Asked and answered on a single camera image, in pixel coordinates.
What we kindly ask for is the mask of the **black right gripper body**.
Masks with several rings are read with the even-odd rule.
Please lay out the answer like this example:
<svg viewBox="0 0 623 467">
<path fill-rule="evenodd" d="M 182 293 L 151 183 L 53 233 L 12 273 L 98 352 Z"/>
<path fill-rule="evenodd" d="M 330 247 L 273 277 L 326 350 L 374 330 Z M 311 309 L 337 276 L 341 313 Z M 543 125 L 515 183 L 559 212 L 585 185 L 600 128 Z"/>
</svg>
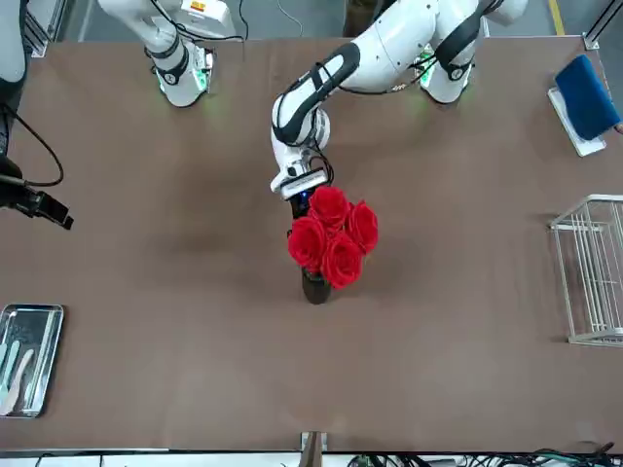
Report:
<svg viewBox="0 0 623 467">
<path fill-rule="evenodd" d="M 20 168 L 6 156 L 1 157 L 1 207 L 21 212 L 34 212 L 36 192 L 22 182 Z"/>
</svg>

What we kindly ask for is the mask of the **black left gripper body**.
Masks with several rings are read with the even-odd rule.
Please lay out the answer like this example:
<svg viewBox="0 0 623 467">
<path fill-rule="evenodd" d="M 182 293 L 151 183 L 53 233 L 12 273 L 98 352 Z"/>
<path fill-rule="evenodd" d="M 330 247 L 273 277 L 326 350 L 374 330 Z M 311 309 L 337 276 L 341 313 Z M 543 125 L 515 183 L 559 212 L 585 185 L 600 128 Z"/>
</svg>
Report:
<svg viewBox="0 0 623 467">
<path fill-rule="evenodd" d="M 290 199 L 292 217 L 294 219 L 299 219 L 308 215 L 312 195 L 313 190 L 307 190 L 296 194 Z"/>
</svg>

